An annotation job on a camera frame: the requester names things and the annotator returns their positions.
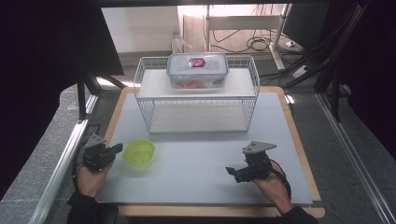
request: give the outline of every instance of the hand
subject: hand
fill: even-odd
[[[276,162],[271,161],[274,169],[284,174]],[[291,210],[294,205],[290,202],[288,191],[283,181],[275,174],[270,173],[266,179],[254,179],[252,181],[257,185],[262,195],[270,201],[283,216]]]
[[[81,194],[96,198],[106,182],[107,173],[113,162],[103,168],[100,172],[93,173],[86,166],[78,169],[78,188]]]

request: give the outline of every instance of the gray floor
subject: gray floor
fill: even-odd
[[[274,62],[267,56],[256,58],[259,74],[272,74],[276,70]],[[132,81],[135,65],[125,64],[125,77],[122,81]],[[357,173],[340,144],[336,133],[318,97],[313,93],[317,76],[311,77],[292,89],[285,90],[294,99],[291,106],[293,118],[304,150],[317,182],[326,215],[319,223],[383,223],[366,193]],[[282,83],[292,80],[292,76],[282,77]],[[88,127],[89,132],[104,135],[113,113],[120,90],[103,85],[106,89],[99,96],[98,104]],[[37,145],[34,154],[26,163],[4,199],[0,202],[0,223],[27,223],[35,210],[52,171],[61,157],[70,133],[78,120],[77,87],[65,90],[52,123]],[[347,104],[347,98],[340,101],[341,124],[350,141],[355,146],[368,172],[383,193],[389,207],[396,207],[396,163],[373,134],[356,117]],[[56,200],[49,211],[47,223],[65,223],[69,207],[65,205],[73,191],[71,174],[66,175]],[[118,223],[254,223],[256,219],[207,219],[195,218],[127,218],[119,217]]]

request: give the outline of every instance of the container lid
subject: container lid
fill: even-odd
[[[150,140],[139,138],[128,145],[122,158],[132,165],[146,165],[151,162],[154,152],[155,146]]]
[[[168,60],[168,76],[227,76],[228,63],[224,53],[176,53]]]

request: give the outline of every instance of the white wire basket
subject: white wire basket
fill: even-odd
[[[230,72],[220,90],[175,90],[168,57],[140,59],[134,95],[150,133],[247,132],[260,81],[249,55],[227,56]]]

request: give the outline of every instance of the plastic bowl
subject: plastic bowl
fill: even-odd
[[[142,166],[151,163],[154,152],[155,146],[150,140],[139,138],[128,145],[122,158],[129,164]]]

